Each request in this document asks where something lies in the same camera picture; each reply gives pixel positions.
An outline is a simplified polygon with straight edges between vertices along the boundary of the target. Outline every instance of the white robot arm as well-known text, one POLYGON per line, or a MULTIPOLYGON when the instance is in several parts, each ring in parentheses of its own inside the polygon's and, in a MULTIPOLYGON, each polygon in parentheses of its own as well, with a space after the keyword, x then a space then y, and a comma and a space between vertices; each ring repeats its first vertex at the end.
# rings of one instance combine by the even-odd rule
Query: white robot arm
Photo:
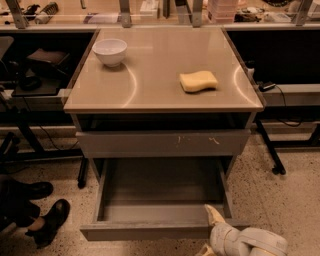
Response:
POLYGON ((286 256, 288 242, 283 237, 258 228, 242 231, 225 223, 212 206, 206 206, 213 225, 210 247, 217 256, 286 256))

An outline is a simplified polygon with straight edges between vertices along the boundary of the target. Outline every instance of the open drawer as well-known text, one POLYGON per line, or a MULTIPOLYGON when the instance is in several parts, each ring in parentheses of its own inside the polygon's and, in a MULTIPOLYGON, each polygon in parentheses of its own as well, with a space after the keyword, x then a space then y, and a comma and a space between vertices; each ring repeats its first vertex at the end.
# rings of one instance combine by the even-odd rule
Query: open drawer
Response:
POLYGON ((81 232, 89 241, 206 239, 205 204, 234 225, 223 179, 212 157, 105 160, 94 220, 81 232))
POLYGON ((227 156, 241 154, 250 130, 90 131, 76 136, 87 158, 227 156))

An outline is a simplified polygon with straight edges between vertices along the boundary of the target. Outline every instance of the white bowl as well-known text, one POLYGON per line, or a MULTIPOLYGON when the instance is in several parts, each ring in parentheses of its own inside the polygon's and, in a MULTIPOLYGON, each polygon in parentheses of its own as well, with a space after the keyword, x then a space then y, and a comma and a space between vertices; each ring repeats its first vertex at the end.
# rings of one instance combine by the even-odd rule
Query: white bowl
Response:
POLYGON ((96 42, 92 50, 104 65, 116 67, 126 57, 127 43, 120 39, 103 39, 96 42))

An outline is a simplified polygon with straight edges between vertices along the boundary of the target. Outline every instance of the terrazzo floor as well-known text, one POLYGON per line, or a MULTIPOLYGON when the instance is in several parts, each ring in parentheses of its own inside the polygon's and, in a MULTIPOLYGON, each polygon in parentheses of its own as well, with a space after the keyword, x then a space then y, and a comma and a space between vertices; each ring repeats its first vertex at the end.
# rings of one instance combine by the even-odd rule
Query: terrazzo floor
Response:
MULTIPOLYGON (((55 139, 65 145, 67 139, 55 139)), ((253 133, 233 166, 228 179, 233 198, 234 217, 247 220, 252 227, 263 228, 285 237, 289 256, 315 256, 320 250, 320 151, 279 152, 287 170, 284 176, 271 172, 273 162, 261 136, 253 133)), ((205 240, 157 240, 88 242, 79 228, 92 221, 98 182, 89 168, 86 186, 78 188, 80 158, 26 162, 7 165, 15 179, 32 183, 51 181, 53 194, 35 201, 42 213, 59 198, 71 204, 68 220, 53 243, 36 249, 25 230, 11 224, 0 232, 0 255, 45 256, 191 256, 205 240)))

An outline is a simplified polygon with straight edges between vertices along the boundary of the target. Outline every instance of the sponge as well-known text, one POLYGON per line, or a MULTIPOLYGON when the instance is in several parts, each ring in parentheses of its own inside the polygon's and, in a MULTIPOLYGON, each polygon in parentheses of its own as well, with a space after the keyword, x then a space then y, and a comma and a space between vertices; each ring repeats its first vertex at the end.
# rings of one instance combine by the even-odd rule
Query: sponge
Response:
POLYGON ((218 81, 210 71, 198 71, 180 74, 180 83, 185 92, 197 92, 203 89, 216 89, 218 81))

